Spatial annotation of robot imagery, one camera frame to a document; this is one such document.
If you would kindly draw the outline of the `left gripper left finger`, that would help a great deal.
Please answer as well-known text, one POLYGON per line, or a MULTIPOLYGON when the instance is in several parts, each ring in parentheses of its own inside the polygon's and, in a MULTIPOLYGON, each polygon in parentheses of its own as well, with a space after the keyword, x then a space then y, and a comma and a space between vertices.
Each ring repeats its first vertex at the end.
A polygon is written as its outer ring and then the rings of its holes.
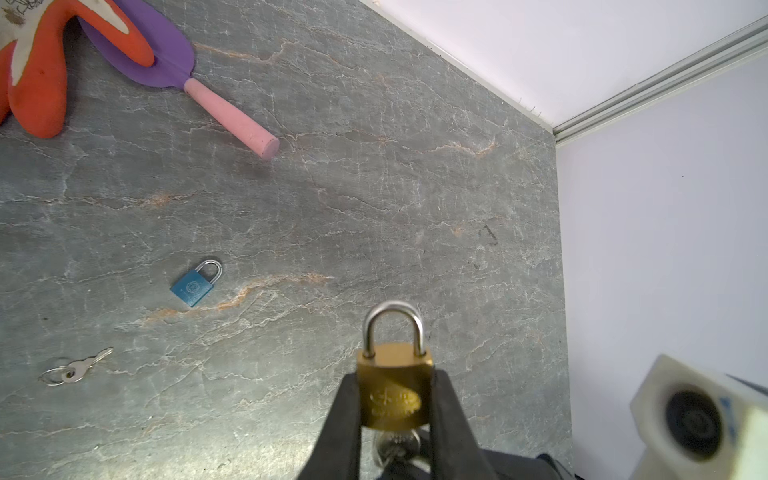
POLYGON ((340 383, 311 455, 298 479, 358 479, 361 452, 361 409, 357 377, 340 383))

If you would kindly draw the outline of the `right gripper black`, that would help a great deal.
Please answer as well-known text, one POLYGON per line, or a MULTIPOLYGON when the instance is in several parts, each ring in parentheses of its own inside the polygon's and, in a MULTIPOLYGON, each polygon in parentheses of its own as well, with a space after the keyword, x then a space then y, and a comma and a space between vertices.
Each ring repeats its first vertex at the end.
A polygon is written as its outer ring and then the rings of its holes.
POLYGON ((575 480, 576 477, 558 460, 547 453, 533 457, 483 451, 498 479, 513 480, 575 480))

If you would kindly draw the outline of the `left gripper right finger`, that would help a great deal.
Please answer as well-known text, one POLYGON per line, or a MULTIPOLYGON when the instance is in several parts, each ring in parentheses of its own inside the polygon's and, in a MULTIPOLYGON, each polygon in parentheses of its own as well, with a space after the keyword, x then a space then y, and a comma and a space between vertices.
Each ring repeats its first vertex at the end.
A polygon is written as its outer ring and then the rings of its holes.
POLYGON ((432 479, 496 479, 472 433, 446 371, 431 379, 430 442, 432 479))

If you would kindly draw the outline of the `silver key with ring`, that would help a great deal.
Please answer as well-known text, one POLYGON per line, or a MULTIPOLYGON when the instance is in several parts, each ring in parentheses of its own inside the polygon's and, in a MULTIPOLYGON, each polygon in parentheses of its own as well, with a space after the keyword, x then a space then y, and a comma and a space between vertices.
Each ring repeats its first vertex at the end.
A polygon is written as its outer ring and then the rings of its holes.
POLYGON ((416 463, 421 457, 422 438, 416 429, 377 431, 373 438, 375 464, 387 473, 421 475, 424 470, 416 463))

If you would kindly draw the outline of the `brass padlock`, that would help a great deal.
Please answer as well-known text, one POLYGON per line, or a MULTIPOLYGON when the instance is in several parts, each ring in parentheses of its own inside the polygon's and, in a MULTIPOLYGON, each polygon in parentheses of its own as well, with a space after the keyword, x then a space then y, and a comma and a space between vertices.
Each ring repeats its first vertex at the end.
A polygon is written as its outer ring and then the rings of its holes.
POLYGON ((374 306, 363 322, 362 349, 357 354, 361 424, 380 431, 406 431, 429 423, 434 362, 424 343, 421 313, 404 301, 374 306), (384 315, 397 312, 409 320, 412 341, 375 341, 375 326, 384 315))

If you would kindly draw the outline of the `blue padlock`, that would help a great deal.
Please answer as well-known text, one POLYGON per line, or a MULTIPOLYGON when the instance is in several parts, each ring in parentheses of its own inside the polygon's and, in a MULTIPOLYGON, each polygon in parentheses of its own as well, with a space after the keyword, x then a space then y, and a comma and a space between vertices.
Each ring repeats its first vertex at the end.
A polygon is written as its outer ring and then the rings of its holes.
POLYGON ((188 307, 195 307, 215 286, 223 273, 223 265, 216 259, 205 259, 180 277, 170 292, 188 307))

